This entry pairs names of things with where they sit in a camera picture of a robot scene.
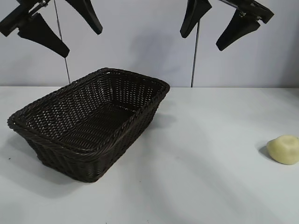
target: metal rod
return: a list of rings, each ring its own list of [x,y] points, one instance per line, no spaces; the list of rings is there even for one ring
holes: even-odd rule
[[[55,0],[54,0],[54,7],[55,7],[55,12],[56,12],[57,26],[58,26],[58,31],[59,31],[60,39],[61,39],[61,41],[63,41],[63,40],[62,40],[62,33],[61,33],[61,28],[60,28],[59,17],[58,17],[57,5],[56,5],[56,1],[55,1]],[[69,84],[71,84],[70,73],[69,73],[69,67],[68,67],[68,65],[67,65],[66,58],[64,58],[64,63],[65,63],[65,67],[66,67],[67,77],[68,77],[68,79],[69,79]]]
[[[195,42],[195,50],[194,50],[194,57],[193,57],[191,88],[193,88],[193,84],[194,84],[194,75],[195,75],[196,57],[197,57],[197,47],[198,47],[198,41],[199,41],[199,28],[200,28],[200,22],[197,23],[196,42]]]

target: wicker basket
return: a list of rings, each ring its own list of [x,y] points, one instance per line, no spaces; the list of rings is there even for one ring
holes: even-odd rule
[[[147,128],[169,89],[159,79],[104,68],[17,111],[8,126],[44,165],[95,182]]]

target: basket rim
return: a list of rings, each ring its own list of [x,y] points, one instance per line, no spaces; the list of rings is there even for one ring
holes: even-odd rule
[[[113,72],[113,71],[126,73],[126,75],[141,77],[148,81],[154,82],[161,86],[161,90],[159,90],[157,92],[157,94],[151,100],[149,100],[142,107],[140,107],[128,120],[126,120],[122,124],[122,126],[115,129],[115,131],[109,137],[106,137],[106,139],[103,142],[99,143],[96,147],[80,148],[80,147],[71,146],[69,144],[65,144],[62,141],[53,139],[45,134],[38,132],[37,130],[34,130],[34,129],[28,127],[26,124],[24,124],[23,122],[21,122],[18,119],[21,114],[28,112],[29,110],[31,110],[32,108],[34,108],[36,106],[40,106],[40,101],[53,100],[56,95],[62,94],[64,91],[68,91],[73,88],[76,88],[77,85],[83,85],[90,78],[92,78],[94,76],[109,74],[109,72]],[[155,104],[159,104],[163,100],[163,98],[166,96],[166,94],[168,93],[169,90],[170,90],[169,84],[166,83],[165,81],[157,79],[157,78],[153,78],[153,77],[149,77],[149,76],[145,76],[145,75],[141,75],[141,74],[138,74],[135,72],[121,70],[121,69],[102,68],[93,73],[90,73],[89,75],[87,75],[85,77],[82,77],[76,81],[73,81],[72,83],[70,83],[54,92],[51,92],[51,93],[47,94],[46,96],[39,98],[39,99],[35,100],[34,102],[28,104],[24,108],[13,113],[7,120],[7,123],[8,123],[8,126],[12,129],[15,129],[17,127],[18,129],[22,129],[22,130],[28,132],[29,134],[35,136],[43,143],[45,141],[47,141],[47,142],[51,143],[52,145],[55,145],[56,146],[55,148],[59,148],[59,150],[55,150],[53,148],[51,148],[51,150],[55,150],[57,153],[62,154],[63,156],[68,157],[69,159],[74,159],[76,157],[76,160],[82,159],[84,161],[86,161],[86,160],[90,161],[90,159],[88,159],[88,158],[92,158],[92,160],[96,160],[99,156],[105,155],[109,151],[109,149],[114,144],[116,144],[127,133],[127,131],[130,130],[130,128],[134,124],[133,121],[140,119],[142,117],[141,115],[148,108],[153,107]]]

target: potato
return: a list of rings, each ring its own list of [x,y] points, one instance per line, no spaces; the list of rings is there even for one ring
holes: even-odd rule
[[[299,139],[283,135],[267,143],[269,155],[277,162],[293,165],[299,161]]]

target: dark brown wicker basket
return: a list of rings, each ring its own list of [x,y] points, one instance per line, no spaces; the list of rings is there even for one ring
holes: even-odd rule
[[[156,78],[104,68],[17,111],[8,126],[44,165],[95,182],[150,124],[169,89]]]

